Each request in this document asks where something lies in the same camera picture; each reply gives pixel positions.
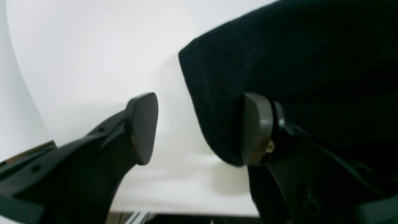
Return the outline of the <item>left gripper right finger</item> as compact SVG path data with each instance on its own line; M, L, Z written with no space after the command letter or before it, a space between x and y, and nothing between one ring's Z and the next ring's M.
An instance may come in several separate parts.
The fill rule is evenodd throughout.
M254 92L243 94L241 159L264 224L397 223L397 169L343 159Z

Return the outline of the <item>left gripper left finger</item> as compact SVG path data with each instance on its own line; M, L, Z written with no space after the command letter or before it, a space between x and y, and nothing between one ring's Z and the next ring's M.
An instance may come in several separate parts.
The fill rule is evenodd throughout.
M1 166L1 216L26 224L103 224L125 175L149 163L158 99L149 92L84 137Z

